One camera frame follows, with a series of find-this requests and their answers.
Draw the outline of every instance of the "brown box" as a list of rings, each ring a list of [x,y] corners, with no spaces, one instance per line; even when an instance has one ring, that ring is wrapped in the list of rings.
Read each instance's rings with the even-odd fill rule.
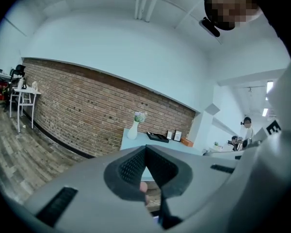
[[[194,142],[189,141],[188,139],[185,139],[185,137],[181,137],[180,142],[188,147],[193,147],[193,143],[194,143]]]

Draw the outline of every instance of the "light blue table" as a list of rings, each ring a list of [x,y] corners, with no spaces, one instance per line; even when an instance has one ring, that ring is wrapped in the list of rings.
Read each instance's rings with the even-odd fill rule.
[[[141,132],[138,132],[136,139],[130,140],[127,138],[127,133],[128,133],[128,129],[124,129],[121,150],[130,149],[130,148],[134,148],[138,146],[144,146],[144,145],[159,145],[159,146],[169,148],[172,150],[177,150],[177,151],[196,154],[196,155],[202,155],[202,153],[198,151],[197,149],[187,147],[181,142],[177,142],[174,140],[170,140],[169,143],[153,141],[153,140],[150,140],[150,138],[146,135],[146,133],[141,133]],[[145,168],[145,171],[142,174],[141,180],[153,181],[152,175],[149,169],[147,169],[147,167]]]

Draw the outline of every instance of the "black cap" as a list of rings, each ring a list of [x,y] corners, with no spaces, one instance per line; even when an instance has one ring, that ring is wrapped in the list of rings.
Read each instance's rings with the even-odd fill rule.
[[[251,118],[248,117],[248,116],[246,116],[246,117],[244,118],[243,122],[245,122],[245,121],[249,121],[249,122],[251,123]]]

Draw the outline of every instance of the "white bottle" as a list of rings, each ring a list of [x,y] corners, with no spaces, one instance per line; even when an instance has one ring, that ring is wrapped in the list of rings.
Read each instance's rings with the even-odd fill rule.
[[[18,89],[21,89],[21,88],[23,87],[23,83],[24,83],[23,78],[20,78],[20,80],[18,81],[17,88],[18,88]]]

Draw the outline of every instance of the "black baseboard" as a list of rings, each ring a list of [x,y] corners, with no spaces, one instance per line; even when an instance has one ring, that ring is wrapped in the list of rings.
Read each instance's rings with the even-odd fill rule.
[[[31,116],[24,110],[23,111],[25,116],[31,121]],[[75,149],[74,147],[72,146],[69,146],[68,144],[62,142],[61,140],[57,139],[55,136],[53,136],[52,134],[50,134],[49,132],[47,132],[45,129],[43,129],[41,127],[40,124],[38,124],[35,120],[33,120],[33,124],[34,126],[36,126],[38,128],[39,131],[41,131],[43,134],[45,134],[48,138],[50,138],[51,140],[53,140],[54,142],[56,142],[57,144],[59,144],[60,146],[78,154],[79,156],[82,156],[84,158],[87,158],[87,159],[92,159],[92,158],[95,158],[95,156],[92,156],[88,153],[84,153],[78,149]]]

